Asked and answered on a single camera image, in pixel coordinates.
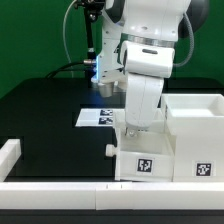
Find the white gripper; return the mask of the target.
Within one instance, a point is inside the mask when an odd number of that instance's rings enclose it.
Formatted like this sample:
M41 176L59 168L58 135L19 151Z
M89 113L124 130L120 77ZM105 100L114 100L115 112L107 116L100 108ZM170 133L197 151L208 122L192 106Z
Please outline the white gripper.
M127 80L126 135L136 137L137 130L150 127L161 97L164 79L171 76L173 48L124 41L120 50Z

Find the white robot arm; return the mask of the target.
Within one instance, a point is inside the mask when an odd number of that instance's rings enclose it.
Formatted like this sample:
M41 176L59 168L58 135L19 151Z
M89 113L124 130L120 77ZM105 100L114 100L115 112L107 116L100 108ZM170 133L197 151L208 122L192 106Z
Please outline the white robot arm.
M188 61L174 61L175 44L192 39L205 22L210 0L105 0L97 84L103 96L126 91L125 131L147 130L164 80Z

